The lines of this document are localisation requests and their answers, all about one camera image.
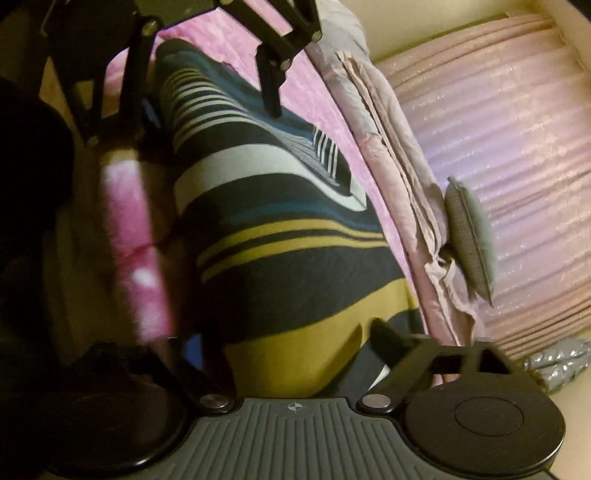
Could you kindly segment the grey crumpled cloth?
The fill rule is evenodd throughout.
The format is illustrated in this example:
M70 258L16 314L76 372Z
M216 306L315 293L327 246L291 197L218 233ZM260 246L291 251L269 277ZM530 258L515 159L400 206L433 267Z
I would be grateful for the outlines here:
M566 338L527 357L522 364L547 394L570 384L590 366L590 341Z

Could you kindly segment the pink pleated curtain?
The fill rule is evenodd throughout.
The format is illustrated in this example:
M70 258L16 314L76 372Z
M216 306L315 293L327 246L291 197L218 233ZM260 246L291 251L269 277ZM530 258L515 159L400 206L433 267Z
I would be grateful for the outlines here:
M496 287L479 317L514 358L590 325L590 75L547 14L489 21L384 59L438 182L482 203Z

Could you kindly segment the beige folded quilt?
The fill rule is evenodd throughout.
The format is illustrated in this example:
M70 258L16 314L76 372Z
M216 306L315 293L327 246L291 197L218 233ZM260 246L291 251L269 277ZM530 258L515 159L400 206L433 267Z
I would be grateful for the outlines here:
M394 89L372 63L362 24L339 1L319 1L322 39L308 46L352 131L398 231L426 330L469 346L478 331L477 298L451 244L444 194Z

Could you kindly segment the pink floral bed blanket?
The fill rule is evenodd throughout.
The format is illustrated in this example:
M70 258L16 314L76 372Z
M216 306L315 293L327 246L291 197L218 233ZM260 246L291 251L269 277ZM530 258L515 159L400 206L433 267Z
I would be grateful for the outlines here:
M263 102L256 67L260 41L219 5L174 26L159 25L148 72L145 126L129 139L86 144L92 150L91 162L99 177L97 205L113 268L134 323L135 337L143 345L173 336L185 338L181 313L187 265L169 170L172 140L165 129L155 76L157 48L171 39L184 40L228 67L256 88ZM308 59L308 46L287 70L286 82L280 87L281 111L297 115L332 139L376 210L375 196L352 170L352 165L361 161L360 150L325 82Z

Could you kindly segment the grey green pillow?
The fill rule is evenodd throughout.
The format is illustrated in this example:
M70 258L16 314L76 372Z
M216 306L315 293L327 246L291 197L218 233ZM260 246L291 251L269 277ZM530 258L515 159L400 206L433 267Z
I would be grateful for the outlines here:
M490 306L497 278L491 222L478 196L462 181L448 178L445 207L449 236L469 287Z

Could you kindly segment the striped black yellow garment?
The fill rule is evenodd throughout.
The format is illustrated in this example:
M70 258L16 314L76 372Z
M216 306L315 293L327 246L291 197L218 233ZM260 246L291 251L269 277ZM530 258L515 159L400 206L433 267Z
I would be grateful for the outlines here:
M181 333L218 387L356 400L384 362L370 325L422 322L376 210L325 133L181 39L156 88L186 258Z

